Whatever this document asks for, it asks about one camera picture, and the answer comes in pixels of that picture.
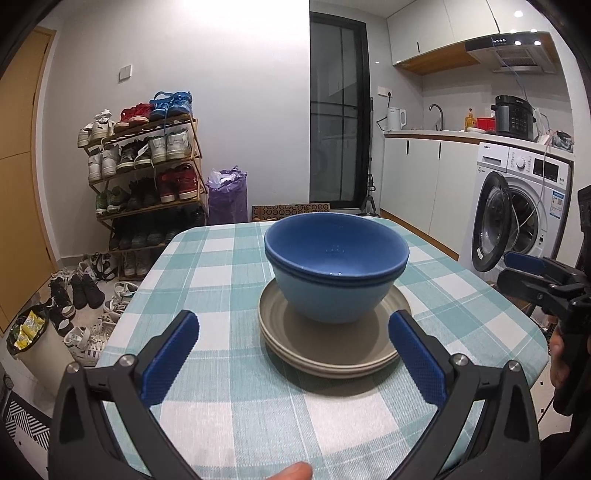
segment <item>ceiling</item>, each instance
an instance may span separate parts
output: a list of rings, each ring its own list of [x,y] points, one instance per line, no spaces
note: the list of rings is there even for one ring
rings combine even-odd
[[[388,18],[394,15],[398,10],[403,9],[414,0],[320,0],[327,4],[341,5],[342,7],[356,8]]]

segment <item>dish soap bottle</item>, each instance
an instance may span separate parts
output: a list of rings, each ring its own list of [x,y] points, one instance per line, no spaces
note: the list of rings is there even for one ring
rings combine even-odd
[[[468,109],[468,116],[464,119],[464,131],[467,132],[469,128],[474,127],[476,125],[476,119],[474,118],[474,114],[472,113],[472,109]]]

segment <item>blue bowl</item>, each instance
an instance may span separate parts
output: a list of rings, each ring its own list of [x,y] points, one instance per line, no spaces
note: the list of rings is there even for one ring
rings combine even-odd
[[[408,245],[380,223],[344,213],[304,213],[278,221],[265,254],[293,307],[325,323],[349,323],[385,297],[408,261]]]

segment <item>human hand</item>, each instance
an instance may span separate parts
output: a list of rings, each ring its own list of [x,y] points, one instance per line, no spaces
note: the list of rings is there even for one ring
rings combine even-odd
[[[294,463],[268,480],[312,480],[312,467],[304,462]]]

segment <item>trash bin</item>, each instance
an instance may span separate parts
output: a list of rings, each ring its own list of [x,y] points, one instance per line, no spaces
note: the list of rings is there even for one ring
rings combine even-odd
[[[20,328],[30,311],[45,320],[45,323],[31,340],[31,343],[19,350],[14,345],[13,330]],[[58,335],[55,327],[50,322],[49,314],[43,305],[33,305],[33,307],[18,316],[10,334],[7,336],[7,349],[14,358],[25,364],[47,391],[57,396],[64,370],[69,363],[74,361],[74,358],[68,347],[65,346],[63,338]]]

